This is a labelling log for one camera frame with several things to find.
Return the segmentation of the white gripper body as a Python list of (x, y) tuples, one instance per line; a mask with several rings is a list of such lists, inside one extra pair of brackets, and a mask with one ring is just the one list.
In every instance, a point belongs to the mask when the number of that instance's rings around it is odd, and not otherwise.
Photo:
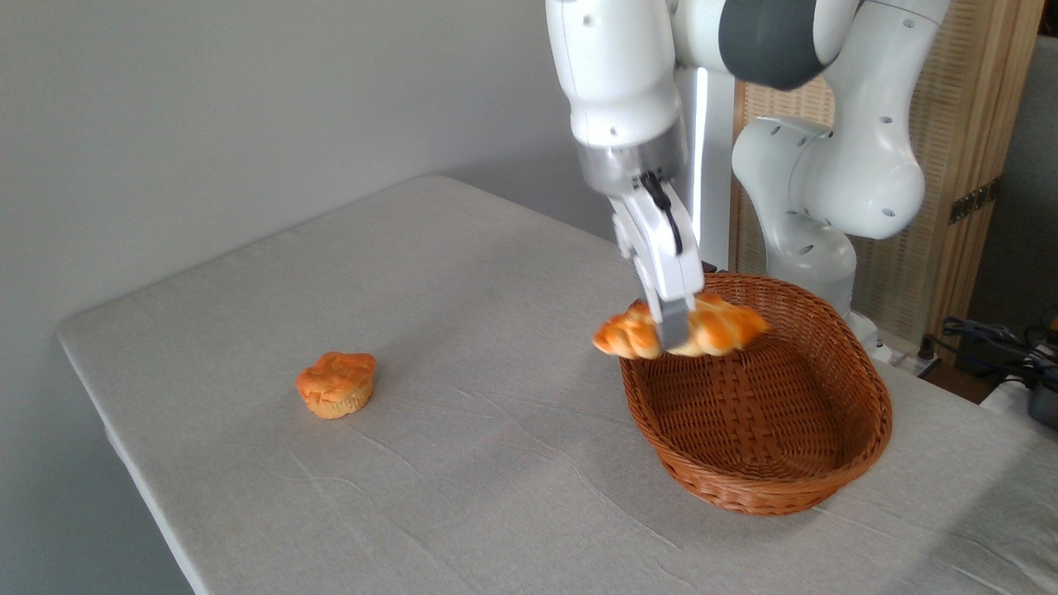
[(612, 198), (613, 227), (623, 259), (632, 262), (656, 325), (659, 301), (703, 291), (703, 264), (692, 217), (672, 185), (639, 178)]

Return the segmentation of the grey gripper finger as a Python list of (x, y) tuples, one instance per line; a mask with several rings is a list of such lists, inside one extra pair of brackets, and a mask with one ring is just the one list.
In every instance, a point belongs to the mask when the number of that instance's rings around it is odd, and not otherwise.
[(662, 350), (676, 350), (685, 345), (690, 338), (689, 317), (696, 310), (696, 298), (680, 298), (679, 300), (659, 301), (657, 335)]

